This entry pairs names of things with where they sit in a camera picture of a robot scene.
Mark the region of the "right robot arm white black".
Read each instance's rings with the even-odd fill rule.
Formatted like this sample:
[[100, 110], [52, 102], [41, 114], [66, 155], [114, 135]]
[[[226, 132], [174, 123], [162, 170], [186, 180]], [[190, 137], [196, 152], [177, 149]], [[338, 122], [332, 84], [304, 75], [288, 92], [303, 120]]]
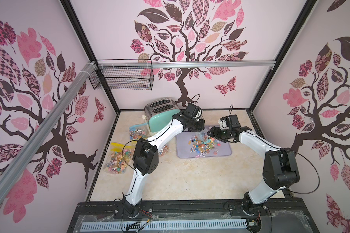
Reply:
[[207, 135], [224, 143], [242, 143], [264, 159], [262, 180], [251, 191], [245, 193], [242, 209], [252, 216], [264, 203], [285, 188], [300, 181], [296, 151], [280, 148], [258, 136], [247, 126], [241, 126], [237, 115], [220, 118], [219, 126], [213, 126]]

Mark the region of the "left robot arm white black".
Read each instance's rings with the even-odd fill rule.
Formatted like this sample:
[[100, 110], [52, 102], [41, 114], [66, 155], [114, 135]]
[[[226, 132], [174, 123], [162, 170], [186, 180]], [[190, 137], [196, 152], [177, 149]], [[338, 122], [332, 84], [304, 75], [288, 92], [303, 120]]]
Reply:
[[159, 151], [183, 131], [201, 132], [205, 129], [202, 109], [193, 103], [174, 114], [167, 125], [148, 139], [139, 139], [133, 154], [133, 178], [122, 204], [127, 215], [136, 217], [140, 211], [143, 190], [149, 174], [159, 165]]

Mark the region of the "mint green toaster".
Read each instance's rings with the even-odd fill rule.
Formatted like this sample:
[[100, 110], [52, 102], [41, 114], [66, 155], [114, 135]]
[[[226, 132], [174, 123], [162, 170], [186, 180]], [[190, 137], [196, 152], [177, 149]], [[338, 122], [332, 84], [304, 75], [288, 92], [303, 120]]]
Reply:
[[148, 103], [143, 110], [151, 133], [162, 130], [171, 122], [173, 115], [180, 112], [176, 102], [170, 98], [162, 98]]

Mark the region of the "pile of candies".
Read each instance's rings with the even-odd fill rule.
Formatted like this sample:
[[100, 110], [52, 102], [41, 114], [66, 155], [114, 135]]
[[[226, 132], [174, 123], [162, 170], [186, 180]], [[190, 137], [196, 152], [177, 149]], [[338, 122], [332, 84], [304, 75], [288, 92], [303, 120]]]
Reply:
[[221, 146], [221, 143], [217, 139], [215, 139], [213, 143], [206, 144], [199, 141], [195, 135], [188, 144], [191, 146], [190, 153], [195, 157], [216, 156]]

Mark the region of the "aluminium rail left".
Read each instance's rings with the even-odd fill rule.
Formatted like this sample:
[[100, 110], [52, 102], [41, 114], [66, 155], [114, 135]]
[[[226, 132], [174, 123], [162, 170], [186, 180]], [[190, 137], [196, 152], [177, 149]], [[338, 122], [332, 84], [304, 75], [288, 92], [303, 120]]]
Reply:
[[88, 61], [78, 73], [76, 80], [72, 82], [69, 89], [62, 95], [54, 108], [46, 116], [39, 128], [30, 139], [24, 144], [19, 154], [12, 160], [7, 169], [0, 176], [0, 204], [5, 199], [15, 182], [19, 179], [25, 168], [34, 157], [43, 141], [50, 134], [57, 121], [66, 111], [67, 106], [72, 102], [80, 87], [96, 68], [96, 62]]

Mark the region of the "aluminium rail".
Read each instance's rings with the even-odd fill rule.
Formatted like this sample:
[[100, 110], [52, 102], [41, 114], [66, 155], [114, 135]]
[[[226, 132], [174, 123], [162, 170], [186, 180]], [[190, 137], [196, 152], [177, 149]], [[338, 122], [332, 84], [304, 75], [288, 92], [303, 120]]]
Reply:
[[5, 199], [15, 182], [19, 179], [25, 168], [34, 157], [43, 141], [50, 134], [57, 121], [66, 111], [67, 106], [72, 102], [80, 87], [96, 68], [96, 62], [88, 61], [78, 73], [76, 80], [72, 82], [69, 89], [62, 95], [54, 108], [46, 116], [39, 128], [30, 139], [24, 144], [19, 154], [12, 160], [7, 169], [0, 176], [0, 204]]
[[144, 63], [100, 63], [99, 68], [153, 68], [153, 69], [172, 69], [172, 68], [213, 68], [213, 67], [274, 67], [274, 60], [241, 60], [241, 61], [203, 61], [203, 62], [144, 62]]

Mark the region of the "aluminium rail back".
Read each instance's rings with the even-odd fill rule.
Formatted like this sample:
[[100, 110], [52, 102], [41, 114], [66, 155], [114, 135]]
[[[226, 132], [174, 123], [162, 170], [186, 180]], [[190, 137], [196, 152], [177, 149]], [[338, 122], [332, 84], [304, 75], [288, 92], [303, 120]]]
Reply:
[[203, 61], [203, 62], [144, 62], [144, 63], [100, 63], [99, 68], [153, 68], [153, 69], [172, 69], [172, 68], [213, 68], [213, 67], [274, 67], [274, 60], [241, 60], [241, 61]]

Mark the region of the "lavender plastic tray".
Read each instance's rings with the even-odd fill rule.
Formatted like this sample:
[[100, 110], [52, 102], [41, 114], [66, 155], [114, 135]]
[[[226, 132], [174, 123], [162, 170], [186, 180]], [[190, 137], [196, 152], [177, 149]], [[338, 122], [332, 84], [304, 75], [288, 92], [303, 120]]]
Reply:
[[207, 135], [213, 126], [205, 126], [202, 132], [182, 132], [176, 136], [177, 157], [181, 159], [223, 157], [232, 155], [228, 143]]

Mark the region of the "candy bag yellow zip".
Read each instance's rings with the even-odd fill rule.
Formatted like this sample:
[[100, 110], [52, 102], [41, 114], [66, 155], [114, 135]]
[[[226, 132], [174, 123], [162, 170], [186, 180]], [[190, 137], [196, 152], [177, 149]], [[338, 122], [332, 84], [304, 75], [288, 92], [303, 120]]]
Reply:
[[111, 142], [107, 153], [104, 171], [109, 174], [125, 173], [134, 152], [133, 146]]

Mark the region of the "black base frame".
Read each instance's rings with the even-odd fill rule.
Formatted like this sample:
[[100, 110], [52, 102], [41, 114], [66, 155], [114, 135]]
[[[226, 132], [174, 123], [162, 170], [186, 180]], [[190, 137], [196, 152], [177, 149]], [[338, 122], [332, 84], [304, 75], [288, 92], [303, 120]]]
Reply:
[[79, 233], [83, 222], [153, 221], [153, 220], [245, 219], [246, 229], [189, 230], [157, 233], [316, 233], [318, 228], [300, 198], [270, 199], [249, 216], [242, 200], [143, 201], [139, 214], [131, 218], [119, 201], [84, 202], [76, 207], [69, 233]]

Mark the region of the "candy bag blue zip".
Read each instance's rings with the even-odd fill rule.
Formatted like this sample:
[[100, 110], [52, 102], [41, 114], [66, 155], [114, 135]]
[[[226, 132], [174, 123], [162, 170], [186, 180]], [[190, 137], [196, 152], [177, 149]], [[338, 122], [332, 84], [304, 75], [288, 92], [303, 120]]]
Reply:
[[210, 137], [207, 135], [207, 132], [205, 131], [201, 131], [201, 132], [197, 132], [196, 135], [197, 139], [199, 141], [201, 141], [202, 143], [213, 143], [214, 142], [214, 138]]
[[161, 150], [159, 150], [158, 152], [158, 156], [159, 157], [162, 157], [164, 155], [166, 155], [168, 152], [169, 152], [169, 146], [170, 146], [170, 143], [166, 143], [162, 148]]

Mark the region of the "candy bag near toaster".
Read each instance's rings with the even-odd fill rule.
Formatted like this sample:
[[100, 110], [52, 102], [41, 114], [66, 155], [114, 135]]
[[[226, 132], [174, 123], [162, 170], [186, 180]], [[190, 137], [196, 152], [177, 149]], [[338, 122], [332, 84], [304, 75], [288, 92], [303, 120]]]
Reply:
[[149, 131], [147, 123], [137, 124], [129, 127], [129, 138], [130, 140], [136, 139], [147, 139], [149, 137]]

